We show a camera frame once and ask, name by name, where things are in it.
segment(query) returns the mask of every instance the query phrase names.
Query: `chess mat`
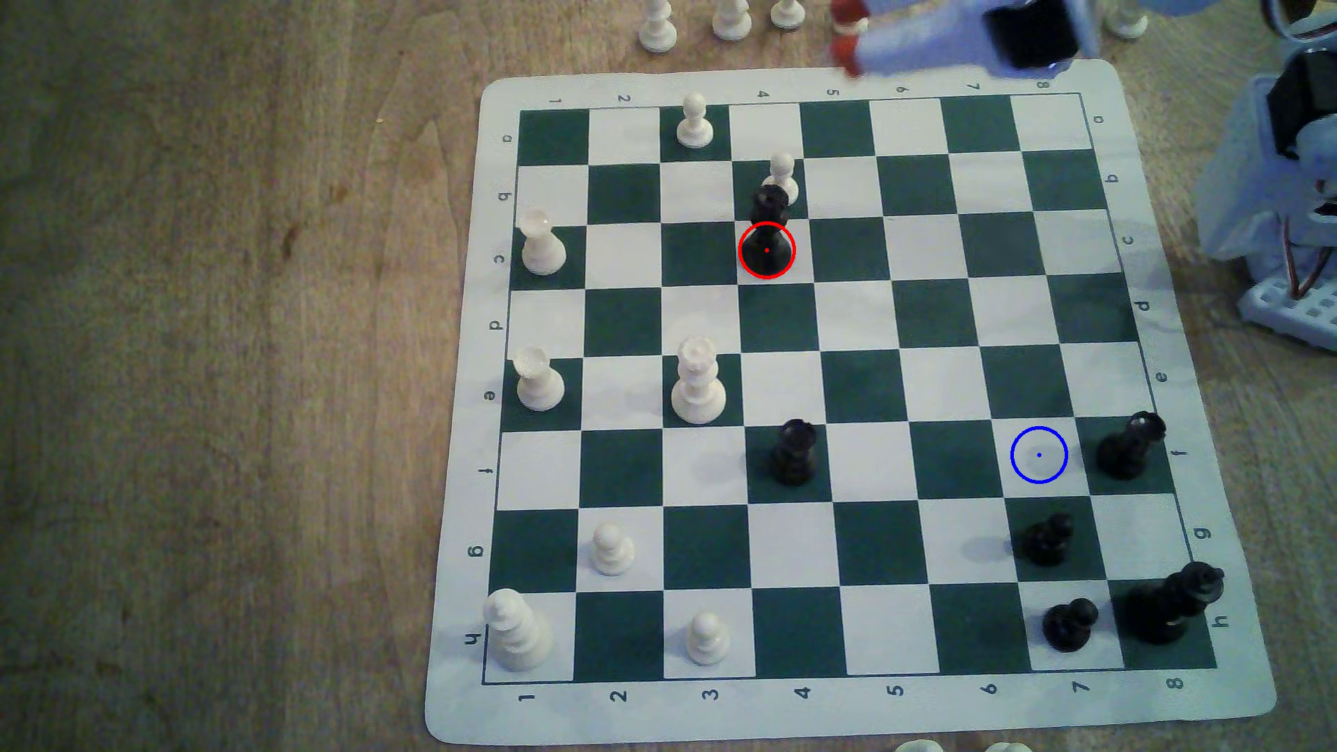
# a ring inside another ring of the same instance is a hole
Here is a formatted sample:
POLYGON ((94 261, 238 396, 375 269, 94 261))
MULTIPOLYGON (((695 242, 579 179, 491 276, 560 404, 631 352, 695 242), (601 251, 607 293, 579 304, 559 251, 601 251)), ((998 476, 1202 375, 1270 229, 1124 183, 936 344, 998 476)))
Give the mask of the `chess mat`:
POLYGON ((825 70, 512 79, 483 100, 427 719, 444 741, 575 744, 929 732, 1265 712, 1247 569, 1118 79, 825 70), (714 130, 681 146, 682 98, 714 130), (738 262, 769 159, 796 159, 797 252, 738 262), (520 262, 548 213, 567 261, 520 262), (670 407, 678 345, 710 337, 723 413, 670 407), (566 395, 516 397, 535 345, 566 395), (1099 440, 1154 409, 1131 482, 1099 440), (778 427, 817 427, 786 487, 778 427), (1066 511, 1070 558, 1013 554, 1066 511), (635 565, 604 577, 618 523, 635 565), (1191 559, 1226 593, 1169 646, 1120 597, 1191 559), (489 660, 487 594, 552 626, 539 668, 489 660), (1044 612, 1100 610, 1059 653, 1044 612), (699 666, 699 610, 731 632, 699 666))

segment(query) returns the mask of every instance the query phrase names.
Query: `white pawn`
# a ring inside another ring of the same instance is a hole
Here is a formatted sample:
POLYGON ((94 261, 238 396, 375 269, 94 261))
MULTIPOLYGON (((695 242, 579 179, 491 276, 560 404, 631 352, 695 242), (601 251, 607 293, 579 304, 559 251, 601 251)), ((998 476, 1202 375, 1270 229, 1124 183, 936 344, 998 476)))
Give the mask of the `white pawn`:
POLYGON ((701 149, 715 138, 715 126, 706 119, 706 98, 689 94, 682 100, 682 122, 678 123, 678 143, 687 149, 701 149))
POLYGON ((808 11, 798 4, 798 0, 779 0, 770 7, 770 23, 783 31, 794 31, 804 25, 808 11))
POLYGON ((520 217, 519 223, 524 234, 524 249, 520 252, 524 268, 540 277, 562 269, 567 262, 567 246, 552 234, 548 215, 540 209, 531 209, 520 217))
POLYGON ((591 563, 602 574, 616 577, 628 569, 636 558, 636 546, 622 533, 622 529, 611 522, 604 522, 594 529, 594 546, 591 546, 591 563))
POLYGON ((1115 0, 1104 16, 1104 28, 1119 39, 1132 41, 1147 33, 1147 12, 1138 0, 1115 0))
POLYGON ((535 613, 524 598, 504 587, 488 595, 483 609, 491 640, 488 646, 503 666, 513 672, 529 670, 552 652, 552 626, 535 613))
POLYGON ((833 24, 832 31, 841 36, 858 36, 868 31, 868 19, 858 19, 848 24, 833 24))
POLYGON ((678 417, 702 426, 719 417, 729 401, 719 383, 715 344, 706 337, 687 337, 678 348, 678 383, 668 395, 678 417))
POLYGON ((646 23, 640 24, 636 39, 647 52, 667 52, 678 44, 678 29, 668 20, 671 15, 668 0, 646 0, 646 23))
POLYGON ((520 404, 544 412, 552 409, 562 401, 567 392, 567 383, 562 375, 552 368, 548 355, 539 348, 520 348, 511 359, 515 372, 520 376, 516 384, 516 395, 520 404))
POLYGON ((710 612, 701 612, 687 626, 687 656, 713 666, 729 654, 729 625, 710 612))
POLYGON ((798 201, 798 181, 794 179, 794 158, 779 153, 770 158, 770 175, 761 182, 763 186, 779 186, 789 195, 789 205, 798 201))
POLYGON ((715 36, 725 41, 738 41, 747 36, 747 32, 751 31, 747 0, 718 0, 710 28, 715 29, 715 36))

